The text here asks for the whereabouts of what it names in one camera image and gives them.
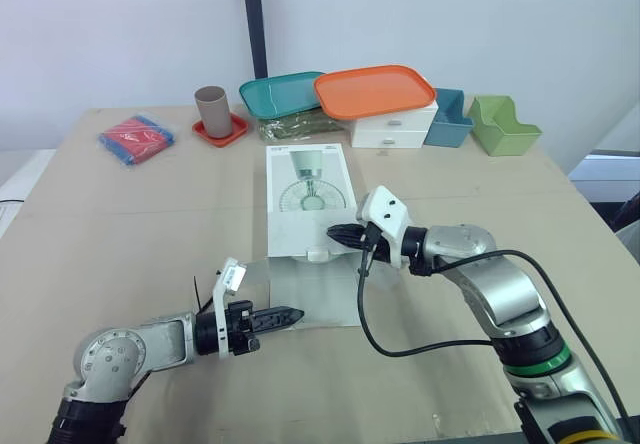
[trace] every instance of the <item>black pole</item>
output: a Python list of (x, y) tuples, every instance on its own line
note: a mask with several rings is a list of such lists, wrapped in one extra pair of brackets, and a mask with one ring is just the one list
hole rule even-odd
[(244, 0), (251, 41), (253, 73), (256, 79), (267, 77), (267, 50), (264, 44), (264, 20), (262, 18), (262, 0)]

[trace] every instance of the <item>red saucer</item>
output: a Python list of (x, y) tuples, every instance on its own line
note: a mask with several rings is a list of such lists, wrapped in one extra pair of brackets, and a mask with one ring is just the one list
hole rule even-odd
[(202, 121), (196, 122), (191, 129), (209, 144), (213, 144), (216, 147), (225, 147), (231, 144), (233, 141), (238, 139), (240, 136), (243, 136), (247, 133), (249, 129), (249, 123), (242, 119), (241, 117), (236, 116), (234, 113), (231, 113), (231, 124), (233, 125), (233, 131), (226, 137), (220, 137), (216, 139), (215, 137), (211, 137), (207, 134), (207, 131), (204, 130), (204, 124)]

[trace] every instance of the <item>printed image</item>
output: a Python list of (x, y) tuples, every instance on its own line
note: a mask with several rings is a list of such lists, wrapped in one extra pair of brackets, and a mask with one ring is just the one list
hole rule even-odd
[(347, 207), (337, 153), (291, 151), (274, 157), (273, 165), (274, 198), (280, 212)]

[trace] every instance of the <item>blue bin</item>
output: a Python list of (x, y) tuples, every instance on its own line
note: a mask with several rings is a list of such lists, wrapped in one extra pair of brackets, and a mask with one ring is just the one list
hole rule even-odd
[(438, 112), (424, 143), (428, 146), (460, 147), (471, 132), (473, 121), (462, 115), (464, 93), (458, 89), (436, 89)]

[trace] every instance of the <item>orange tray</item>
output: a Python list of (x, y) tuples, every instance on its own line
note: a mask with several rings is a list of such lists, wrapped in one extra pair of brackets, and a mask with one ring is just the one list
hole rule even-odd
[(396, 65), (331, 72), (313, 86), (324, 112), (344, 120), (426, 107), (436, 98), (420, 74)]
[(204, 130), (204, 124), (202, 123), (202, 121), (196, 122), (193, 126), (191, 126), (191, 129), (209, 144), (213, 144), (216, 147), (225, 147), (239, 137), (244, 136), (249, 129), (249, 123), (247, 123), (247, 121), (245, 121), (241, 117), (236, 116), (233, 112), (231, 113), (231, 124), (233, 126), (233, 131), (231, 131), (231, 134), (226, 137), (220, 138), (211, 137), (209, 134), (207, 134), (207, 131)]

